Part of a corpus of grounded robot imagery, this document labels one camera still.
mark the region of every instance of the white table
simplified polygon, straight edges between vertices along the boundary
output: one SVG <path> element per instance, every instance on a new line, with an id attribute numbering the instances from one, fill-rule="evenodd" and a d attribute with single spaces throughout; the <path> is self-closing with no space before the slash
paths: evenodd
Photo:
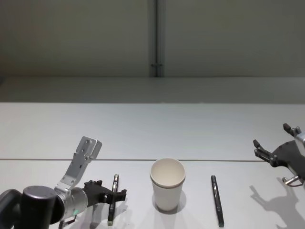
<path id="1" fill-rule="evenodd" d="M 274 169 L 265 162 L 182 163 L 187 175 L 176 214 L 160 213 L 153 205 L 149 178 L 153 161 L 93 161 L 78 186 L 102 179 L 105 187 L 111 187 L 113 175 L 120 175 L 119 190 L 127 189 L 127 200 L 117 205 L 114 229 L 216 229 L 210 183 L 211 175 L 216 175 L 226 229 L 304 228 L 303 188 L 284 187 L 277 180 L 291 176 L 287 169 Z M 53 187 L 68 165 L 69 161 L 0 161 L 0 192 L 9 188 L 22 191 L 30 185 Z M 101 221 L 97 229 L 107 228 L 108 205 L 101 204 L 95 212 L 93 223 Z M 89 208 L 70 228 L 88 229 L 91 221 Z"/>
<path id="2" fill-rule="evenodd" d="M 260 160 L 292 140 L 284 122 L 305 128 L 304 105 L 0 103 L 0 158 L 71 159 L 83 135 L 98 159 Z"/>

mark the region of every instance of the metal bracket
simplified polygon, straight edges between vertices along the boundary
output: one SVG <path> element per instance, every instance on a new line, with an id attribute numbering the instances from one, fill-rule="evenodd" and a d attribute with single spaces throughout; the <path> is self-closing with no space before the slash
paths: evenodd
<path id="1" fill-rule="evenodd" d="M 295 143 L 300 153 L 305 156 L 305 132 L 301 132 L 295 136 Z"/>
<path id="2" fill-rule="evenodd" d="M 85 136 L 82 137 L 76 149 L 76 153 L 74 153 L 73 160 L 71 161 L 67 172 L 55 187 L 55 191 L 57 193 L 69 195 L 71 189 L 79 183 L 87 165 L 92 160 L 96 159 L 101 147 L 102 144 L 98 140 Z"/>
<path id="3" fill-rule="evenodd" d="M 76 216 L 74 217 L 74 219 L 70 220 L 70 221 L 67 221 L 65 222 L 65 220 L 62 220 L 59 222 L 59 226 L 58 226 L 58 229 L 63 229 L 64 227 L 74 223 L 76 220 Z"/>
<path id="4" fill-rule="evenodd" d="M 297 176 L 294 176 L 293 178 L 290 178 L 290 179 L 287 179 L 286 177 L 283 177 L 282 178 L 282 181 L 287 185 L 287 186 L 290 186 L 290 187 L 299 187 L 299 186 L 302 186 L 303 184 L 299 184 L 299 185 L 292 185 L 292 183 L 294 183 L 295 181 L 299 180 L 300 177 L 297 175 Z"/>
<path id="5" fill-rule="evenodd" d="M 154 67 L 154 68 L 158 68 L 158 67 L 162 67 L 163 65 L 161 63 L 152 63 L 151 64 L 151 67 Z"/>

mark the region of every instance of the cylindrical joint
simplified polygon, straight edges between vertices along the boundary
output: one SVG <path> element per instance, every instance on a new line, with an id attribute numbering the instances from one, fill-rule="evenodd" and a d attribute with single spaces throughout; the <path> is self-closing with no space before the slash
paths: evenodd
<path id="1" fill-rule="evenodd" d="M 299 176 L 294 176 L 293 178 L 291 179 L 287 179 L 285 177 L 283 177 L 282 181 L 286 184 L 286 185 L 290 185 L 292 183 L 294 183 L 295 181 L 297 181 L 299 179 Z"/>
<path id="2" fill-rule="evenodd" d="M 61 220 L 75 216 L 87 208 L 88 198 L 80 187 L 73 188 L 69 196 L 64 195 L 64 193 L 58 194 L 58 196 L 62 200 L 65 210 Z"/>
<path id="3" fill-rule="evenodd" d="M 29 186 L 20 200 L 21 219 L 15 229 L 48 229 L 57 194 L 45 186 Z"/>

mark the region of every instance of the table surface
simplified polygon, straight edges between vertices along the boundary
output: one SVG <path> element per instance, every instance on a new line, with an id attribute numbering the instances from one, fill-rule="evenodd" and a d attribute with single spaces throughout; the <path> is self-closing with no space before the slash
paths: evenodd
<path id="1" fill-rule="evenodd" d="M 1 159 L 71 159 L 83 135 L 103 143 L 98 159 L 260 160 L 302 126 L 297 104 L 0 103 Z"/>
<path id="2" fill-rule="evenodd" d="M 291 140 L 283 123 L 305 128 L 302 85 L 302 78 L 10 78 L 0 88 L 0 192 L 54 187 L 86 135 L 103 146 L 78 186 L 102 179 L 111 187 L 119 173 L 119 188 L 128 190 L 113 229 L 218 228 L 211 175 L 225 228 L 304 228 L 304 189 L 283 186 L 279 177 L 290 171 L 256 158 L 252 144 L 256 138 L 272 151 Z M 149 170 L 162 157 L 184 160 L 187 172 L 175 214 L 153 204 Z M 107 216 L 100 204 L 67 229 L 109 228 Z"/>
<path id="3" fill-rule="evenodd" d="M 69 161 L 0 161 L 0 192 L 22 191 L 30 185 L 54 187 Z M 303 187 L 282 185 L 278 177 L 290 177 L 286 168 L 272 168 L 265 162 L 182 162 L 186 180 L 176 214 L 158 212 L 153 204 L 149 178 L 153 161 L 93 161 L 78 184 L 103 180 L 111 187 L 113 175 L 120 175 L 119 190 L 127 189 L 127 200 L 119 203 L 113 229 L 213 229 L 218 228 L 210 183 L 216 175 L 227 229 L 304 228 Z M 89 208 L 71 229 L 107 228 L 108 205 Z"/>

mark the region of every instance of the black pen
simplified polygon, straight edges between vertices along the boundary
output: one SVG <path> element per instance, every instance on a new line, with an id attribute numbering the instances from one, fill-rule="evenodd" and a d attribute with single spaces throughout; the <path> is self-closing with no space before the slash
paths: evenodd
<path id="1" fill-rule="evenodd" d="M 117 192 L 119 185 L 119 174 L 114 175 L 113 179 L 113 185 L 112 185 L 112 191 Z M 113 225 L 113 218 L 115 213 L 115 202 L 113 204 L 110 204 L 109 206 L 109 212 L 108 212 L 108 226 Z"/>
<path id="2" fill-rule="evenodd" d="M 220 228 L 223 228 L 224 227 L 223 209 L 221 207 L 220 196 L 219 196 L 218 186 L 215 176 L 211 176 L 211 182 L 212 182 L 212 190 L 213 190 L 213 196 L 215 202 L 215 209 L 218 218 L 218 226 Z"/>

